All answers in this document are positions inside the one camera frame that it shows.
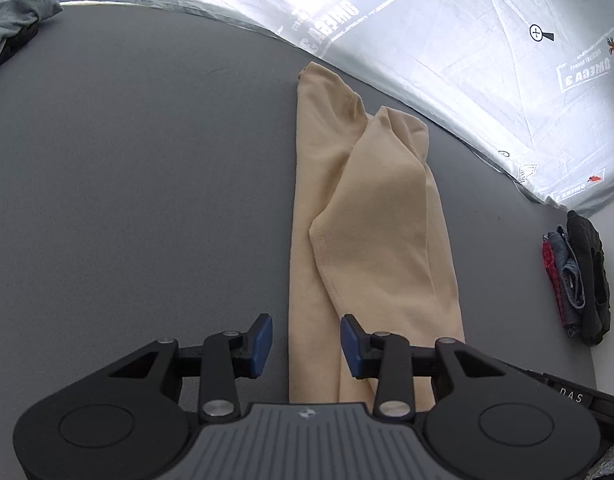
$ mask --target metal pivot screw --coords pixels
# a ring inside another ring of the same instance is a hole
[[[228,400],[215,399],[209,400],[202,406],[202,410],[211,416],[225,416],[233,413],[234,405]]]
[[[378,409],[384,416],[405,416],[411,412],[411,406],[402,400],[386,400]]]

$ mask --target grey cloth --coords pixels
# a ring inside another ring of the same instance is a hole
[[[585,480],[596,480],[614,474],[614,446],[611,446],[602,458],[589,470]]]
[[[582,311],[584,309],[584,289],[580,267],[569,243],[567,230],[559,225],[547,234],[554,254],[554,263],[560,279],[562,308],[567,334],[573,337],[582,330]]]
[[[0,54],[9,38],[35,22],[42,22],[62,10],[58,0],[7,0],[0,2]]]

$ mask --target beige pants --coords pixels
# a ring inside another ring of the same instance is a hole
[[[351,377],[340,318],[412,345],[464,340],[447,227],[426,164],[428,133],[408,114],[371,117],[336,74],[299,75],[290,268],[290,401],[363,401],[376,381]],[[416,408],[434,405],[415,379]]]

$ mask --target folded clothes pile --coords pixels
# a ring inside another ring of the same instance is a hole
[[[569,211],[566,228],[559,225],[542,237],[542,257],[567,335],[597,345],[611,316],[602,242],[593,224]]]

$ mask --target grey fabric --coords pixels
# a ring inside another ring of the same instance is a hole
[[[569,244],[567,231],[562,225],[559,225],[556,231],[550,231],[547,238],[553,250],[554,263],[560,278],[564,326],[567,335],[573,337],[582,330],[584,289],[580,268]]]
[[[585,480],[596,480],[610,474],[614,474],[614,446],[589,470]]]
[[[46,20],[62,10],[58,0],[7,0],[0,2],[0,53],[8,38],[23,27]]]
[[[296,84],[310,60],[197,16],[91,6],[66,7],[0,67],[0,479],[23,478],[11,431],[26,407],[157,337],[200,344],[269,312],[267,368],[240,380],[241,399],[287,399]],[[368,113],[412,112],[341,76]],[[542,263],[540,237],[565,212],[423,120],[467,342],[593,387]]]

